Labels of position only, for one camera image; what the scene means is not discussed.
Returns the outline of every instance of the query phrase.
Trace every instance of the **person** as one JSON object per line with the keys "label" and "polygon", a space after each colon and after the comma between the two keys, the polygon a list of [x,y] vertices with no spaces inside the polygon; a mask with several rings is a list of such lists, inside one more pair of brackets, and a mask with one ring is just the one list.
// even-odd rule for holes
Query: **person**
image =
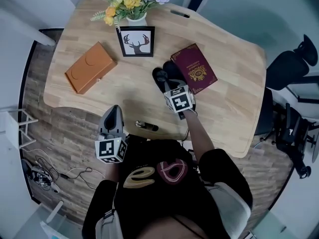
{"label": "person", "polygon": [[84,239],[238,238],[252,208],[248,183],[214,145],[193,110],[183,111],[193,151],[175,140],[129,143],[108,164],[88,209]]}

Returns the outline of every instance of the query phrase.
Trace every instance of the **framed picture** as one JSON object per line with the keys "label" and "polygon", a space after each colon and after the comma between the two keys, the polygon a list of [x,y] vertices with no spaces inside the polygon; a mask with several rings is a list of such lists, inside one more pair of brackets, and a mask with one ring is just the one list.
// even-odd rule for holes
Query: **framed picture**
{"label": "framed picture", "polygon": [[154,26],[121,26],[117,29],[124,57],[153,57]]}

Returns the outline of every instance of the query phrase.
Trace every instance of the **black t-shirt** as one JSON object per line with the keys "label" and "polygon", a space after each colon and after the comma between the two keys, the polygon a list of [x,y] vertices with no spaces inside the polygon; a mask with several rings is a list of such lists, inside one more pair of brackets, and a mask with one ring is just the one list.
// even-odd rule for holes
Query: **black t-shirt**
{"label": "black t-shirt", "polygon": [[[199,161],[201,178],[213,185],[224,182],[252,206],[248,184],[229,156],[221,149],[205,153]],[[103,216],[94,211],[97,194],[92,199],[83,235]],[[112,207],[116,183],[104,183],[101,197]],[[212,196],[200,180],[192,156],[174,140],[153,140],[128,148],[120,167],[120,182],[114,198],[124,239],[134,239],[152,221],[181,215],[195,222],[210,237],[229,238]]]}

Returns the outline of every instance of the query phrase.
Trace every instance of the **orange box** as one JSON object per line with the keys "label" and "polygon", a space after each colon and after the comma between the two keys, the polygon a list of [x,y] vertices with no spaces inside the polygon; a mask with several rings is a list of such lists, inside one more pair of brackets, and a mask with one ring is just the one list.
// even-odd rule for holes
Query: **orange box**
{"label": "orange box", "polygon": [[116,66],[103,46],[97,42],[65,72],[74,91],[84,94]]}

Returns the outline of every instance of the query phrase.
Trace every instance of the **wooden floor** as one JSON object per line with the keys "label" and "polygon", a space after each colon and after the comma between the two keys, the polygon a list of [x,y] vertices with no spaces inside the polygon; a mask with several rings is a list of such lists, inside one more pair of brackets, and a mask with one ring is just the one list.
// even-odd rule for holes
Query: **wooden floor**
{"label": "wooden floor", "polygon": [[[58,41],[62,31],[50,30],[44,33]],[[44,150],[60,172],[65,173],[74,167],[91,167],[104,173],[106,165],[95,158],[94,149],[100,117],[74,108],[51,108],[43,102],[46,76],[54,48],[37,44],[28,70],[23,107],[39,119],[39,122],[29,128],[29,134],[37,139],[29,149]],[[258,139],[254,138],[252,146]],[[36,155],[48,160],[39,150],[24,151],[25,158],[32,162],[35,161]],[[250,148],[245,158],[232,159],[247,179],[254,197],[252,215],[244,235],[276,198],[286,181],[292,163],[288,156],[278,151],[270,141],[261,143],[258,149]],[[75,177],[79,172],[80,170],[73,170],[69,175]],[[96,187],[103,179],[95,172],[83,174],[83,177],[91,187]],[[94,190],[81,178],[58,178],[56,183],[62,190],[60,194],[44,191],[33,182],[30,182],[30,186],[34,197],[49,207],[55,207],[62,200],[62,211],[68,218],[80,225],[83,224]]]}

